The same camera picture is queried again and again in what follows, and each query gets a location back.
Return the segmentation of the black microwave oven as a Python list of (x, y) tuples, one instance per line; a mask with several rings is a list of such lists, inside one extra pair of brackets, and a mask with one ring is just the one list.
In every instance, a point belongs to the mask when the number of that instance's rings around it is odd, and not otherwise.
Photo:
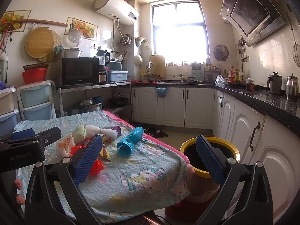
[(98, 84), (99, 59), (97, 57), (67, 57), (54, 62), (49, 79), (58, 88)]

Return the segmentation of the round bamboo tray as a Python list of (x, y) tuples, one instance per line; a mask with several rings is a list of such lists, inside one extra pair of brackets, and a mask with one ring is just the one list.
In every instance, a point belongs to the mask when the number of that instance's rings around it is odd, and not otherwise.
[(25, 40), (27, 54), (42, 62), (50, 62), (54, 57), (54, 48), (61, 45), (59, 34), (48, 28), (33, 29)]

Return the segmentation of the black floor mat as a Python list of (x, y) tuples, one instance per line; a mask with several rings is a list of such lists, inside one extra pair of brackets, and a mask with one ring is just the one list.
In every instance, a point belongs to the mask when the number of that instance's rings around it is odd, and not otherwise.
[(154, 128), (154, 127), (146, 127), (146, 128), (144, 128), (144, 132), (156, 139), (161, 139), (161, 138), (165, 138), (165, 137), (169, 136), (163, 130), (161, 130), (159, 128)]

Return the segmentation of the white orange plastic bag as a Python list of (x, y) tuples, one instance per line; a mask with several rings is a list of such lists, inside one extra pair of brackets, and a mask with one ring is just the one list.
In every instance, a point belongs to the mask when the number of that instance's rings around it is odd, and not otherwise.
[(72, 157), (71, 149), (75, 146), (74, 138), (68, 135), (56, 142), (56, 155), (58, 158)]

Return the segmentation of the white water heater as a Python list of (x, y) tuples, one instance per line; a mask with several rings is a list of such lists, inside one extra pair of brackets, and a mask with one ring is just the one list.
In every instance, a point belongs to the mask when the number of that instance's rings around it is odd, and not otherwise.
[(128, 26), (134, 24), (139, 17), (138, 11), (124, 0), (94, 0), (91, 8)]

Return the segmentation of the yellow rimmed trash bin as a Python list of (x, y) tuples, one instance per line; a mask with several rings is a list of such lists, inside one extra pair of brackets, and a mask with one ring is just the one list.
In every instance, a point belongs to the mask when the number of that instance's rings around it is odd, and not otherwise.
[(239, 150), (233, 144), (203, 135), (184, 142), (180, 152), (188, 157), (195, 171), (189, 183), (187, 200), (199, 204), (209, 201), (225, 183), (227, 159), (240, 160)]

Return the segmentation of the grey metal kettle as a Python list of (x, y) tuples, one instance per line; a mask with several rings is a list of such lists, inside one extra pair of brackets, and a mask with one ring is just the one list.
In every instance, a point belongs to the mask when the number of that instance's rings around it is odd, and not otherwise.
[(267, 88), (271, 94), (281, 94), (282, 90), (282, 76), (278, 72), (273, 72), (267, 78)]

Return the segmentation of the red plastic basin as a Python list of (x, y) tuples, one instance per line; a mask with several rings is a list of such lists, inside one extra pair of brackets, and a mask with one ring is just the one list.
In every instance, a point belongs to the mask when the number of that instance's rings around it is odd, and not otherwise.
[(47, 68), (36, 68), (24, 71), (21, 75), (25, 84), (31, 84), (44, 81), (46, 78)]

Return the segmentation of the shiny steel kettle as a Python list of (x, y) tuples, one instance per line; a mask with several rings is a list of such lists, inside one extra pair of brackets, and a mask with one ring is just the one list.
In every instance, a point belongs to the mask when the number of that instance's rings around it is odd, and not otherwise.
[(293, 73), (287, 76), (286, 82), (286, 97), (290, 101), (297, 101), (299, 96), (298, 78)]

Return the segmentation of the white tied paper wad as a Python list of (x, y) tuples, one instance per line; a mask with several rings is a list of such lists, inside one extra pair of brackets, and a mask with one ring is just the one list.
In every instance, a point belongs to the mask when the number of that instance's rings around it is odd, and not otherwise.
[(116, 139), (117, 138), (117, 131), (112, 130), (112, 129), (107, 129), (107, 128), (100, 128), (94, 125), (85, 125), (85, 130), (86, 130), (86, 137), (90, 138), (93, 137), (94, 135), (100, 135), (103, 134), (106, 137)]

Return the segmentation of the brown lidded jar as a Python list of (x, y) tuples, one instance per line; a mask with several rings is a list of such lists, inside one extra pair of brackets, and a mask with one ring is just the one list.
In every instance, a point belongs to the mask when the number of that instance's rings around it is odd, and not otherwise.
[(246, 89), (247, 91), (254, 91), (255, 89), (255, 83), (252, 78), (247, 78), (246, 79)]

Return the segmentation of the black range hood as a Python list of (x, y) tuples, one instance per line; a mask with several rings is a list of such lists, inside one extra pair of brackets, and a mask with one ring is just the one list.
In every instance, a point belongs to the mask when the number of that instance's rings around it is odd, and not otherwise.
[(270, 0), (223, 0), (221, 13), (251, 47), (286, 24)]

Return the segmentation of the cartoon print table cloth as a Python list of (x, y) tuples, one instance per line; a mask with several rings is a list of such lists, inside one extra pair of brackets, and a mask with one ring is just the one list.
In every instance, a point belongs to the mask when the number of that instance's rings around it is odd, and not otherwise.
[(102, 160), (104, 169), (96, 176), (88, 176), (79, 185), (102, 223), (113, 224), (144, 212), (166, 208), (189, 195), (188, 182), (194, 171), (186, 156), (171, 146), (143, 136), (134, 144), (129, 157), (121, 157), (117, 153), (117, 142), (127, 137), (133, 127), (104, 111), (48, 120), (25, 120), (18, 123), (14, 130), (20, 132), (32, 128), (39, 133), (59, 127), (62, 137), (66, 137), (80, 125), (121, 127), (121, 136), (105, 144), (111, 161)]

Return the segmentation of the wooden cutting board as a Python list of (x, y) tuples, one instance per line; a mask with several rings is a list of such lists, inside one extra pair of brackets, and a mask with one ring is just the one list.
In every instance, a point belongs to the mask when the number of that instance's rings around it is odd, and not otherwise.
[(166, 78), (166, 64), (165, 58), (162, 55), (150, 55), (149, 60), (152, 62), (152, 71), (161, 78)]

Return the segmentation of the pink blanket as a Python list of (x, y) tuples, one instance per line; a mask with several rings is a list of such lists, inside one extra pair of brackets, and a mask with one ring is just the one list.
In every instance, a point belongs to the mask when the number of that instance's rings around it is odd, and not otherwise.
[[(130, 128), (133, 128), (132, 125), (130, 125), (129, 123), (125, 122), (124, 120), (120, 119), (119, 117), (115, 116), (114, 114), (108, 112), (107, 110), (102, 110), (102, 112), (104, 112), (107, 116), (109, 116), (110, 118), (112, 118), (114, 121), (117, 121), (117, 122), (121, 122), (122, 124), (130, 127)], [(174, 147), (172, 146), (169, 146), (168, 144), (158, 140), (158, 139), (155, 139), (154, 137), (148, 135), (147, 133), (144, 133), (143, 134), (143, 137), (150, 140), (150, 141), (153, 141), (154, 143), (156, 144), (159, 144), (161, 146), (164, 146), (165, 148), (168, 148), (170, 149), (171, 151), (175, 152), (177, 155), (179, 155), (181, 158), (184, 159), (185, 163), (187, 164), (187, 168), (188, 168), (188, 176), (193, 176), (195, 174), (195, 171), (192, 167), (192, 165), (190, 164), (190, 161), (189, 159), (184, 155), (182, 154), (179, 150), (175, 149)]]

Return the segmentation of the blue knitted cloth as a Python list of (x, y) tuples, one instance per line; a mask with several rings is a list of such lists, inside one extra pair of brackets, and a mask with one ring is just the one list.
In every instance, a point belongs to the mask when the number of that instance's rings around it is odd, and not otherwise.
[(128, 157), (133, 153), (134, 145), (141, 139), (144, 134), (142, 127), (134, 128), (126, 137), (121, 139), (117, 145), (117, 153), (121, 157)]

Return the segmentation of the blue plastic box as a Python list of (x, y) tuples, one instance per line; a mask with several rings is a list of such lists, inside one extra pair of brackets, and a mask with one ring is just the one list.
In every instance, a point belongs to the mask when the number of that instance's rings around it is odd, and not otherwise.
[(126, 82), (127, 81), (128, 71), (108, 71), (107, 79), (108, 82)]

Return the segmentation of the window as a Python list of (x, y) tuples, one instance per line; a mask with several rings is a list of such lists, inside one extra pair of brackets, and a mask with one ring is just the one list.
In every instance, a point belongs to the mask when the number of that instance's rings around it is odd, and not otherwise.
[(151, 8), (155, 55), (173, 65), (203, 63), (207, 59), (209, 41), (199, 0), (173, 1)]

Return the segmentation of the plastic drawer unit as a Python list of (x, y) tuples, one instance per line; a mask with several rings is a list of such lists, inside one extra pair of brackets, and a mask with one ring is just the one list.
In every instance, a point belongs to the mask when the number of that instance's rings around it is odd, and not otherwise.
[(51, 80), (30, 83), (17, 89), (20, 114), (23, 120), (56, 118), (53, 102), (55, 84)]

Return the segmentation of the blue hanging basket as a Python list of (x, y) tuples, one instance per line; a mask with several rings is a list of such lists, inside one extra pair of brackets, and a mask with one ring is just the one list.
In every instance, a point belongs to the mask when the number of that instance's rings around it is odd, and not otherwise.
[(164, 98), (167, 95), (168, 87), (155, 87), (154, 89), (159, 98)]

